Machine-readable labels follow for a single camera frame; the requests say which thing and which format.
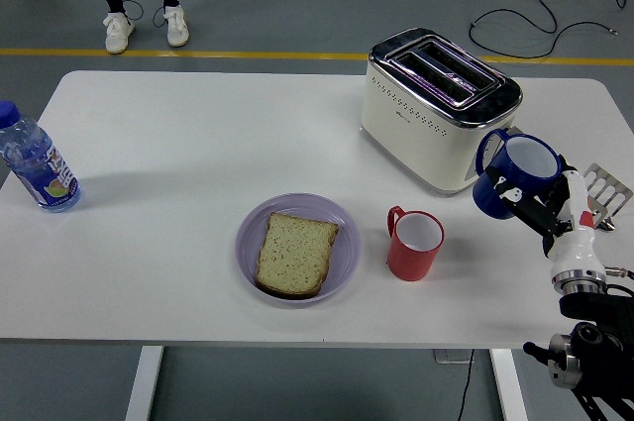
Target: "white sneaker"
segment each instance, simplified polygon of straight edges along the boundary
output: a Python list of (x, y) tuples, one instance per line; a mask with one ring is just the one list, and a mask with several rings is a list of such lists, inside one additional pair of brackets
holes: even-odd
[(167, 20), (167, 41), (172, 47), (182, 47), (189, 40), (189, 30), (185, 23), (182, 7), (165, 7), (163, 17)]
[(106, 32), (106, 50), (110, 54), (119, 54), (128, 47), (128, 37), (135, 31), (135, 24), (128, 20), (125, 13), (109, 13), (103, 24)]

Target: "white toaster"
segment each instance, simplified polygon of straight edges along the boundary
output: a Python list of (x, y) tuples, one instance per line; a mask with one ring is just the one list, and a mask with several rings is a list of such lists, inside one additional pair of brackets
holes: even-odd
[[(362, 125), (428, 184), (450, 194), (476, 180), (479, 142), (491, 129), (510, 127), (521, 100), (515, 81), (417, 28), (371, 49)], [(498, 144), (491, 139), (489, 149)]]

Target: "red mug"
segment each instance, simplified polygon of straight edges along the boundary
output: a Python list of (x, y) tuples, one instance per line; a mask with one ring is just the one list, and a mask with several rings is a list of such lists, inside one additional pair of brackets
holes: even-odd
[(387, 214), (391, 237), (387, 252), (389, 269), (403, 280), (420, 280), (445, 241), (440, 221), (424, 211), (404, 211), (395, 206)]

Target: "plate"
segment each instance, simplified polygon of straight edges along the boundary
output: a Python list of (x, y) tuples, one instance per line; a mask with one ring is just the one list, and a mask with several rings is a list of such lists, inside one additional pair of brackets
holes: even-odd
[[(260, 248), (266, 236), (268, 216), (272, 212), (329, 221), (339, 225), (333, 244), (330, 267), (319, 293), (309, 299), (290, 300), (275, 297), (258, 289), (255, 283)], [(340, 290), (350, 280), (361, 257), (361, 236), (355, 221), (334, 201), (310, 193), (289, 193), (267, 200), (243, 221), (236, 237), (236, 258), (247, 282), (260, 294), (289, 304), (316, 302)]]

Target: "toast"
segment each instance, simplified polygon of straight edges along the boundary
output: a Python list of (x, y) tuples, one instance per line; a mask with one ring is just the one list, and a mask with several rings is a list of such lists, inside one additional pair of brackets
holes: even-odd
[(319, 293), (339, 226), (282, 213), (268, 217), (256, 286), (275, 297), (308, 299)]

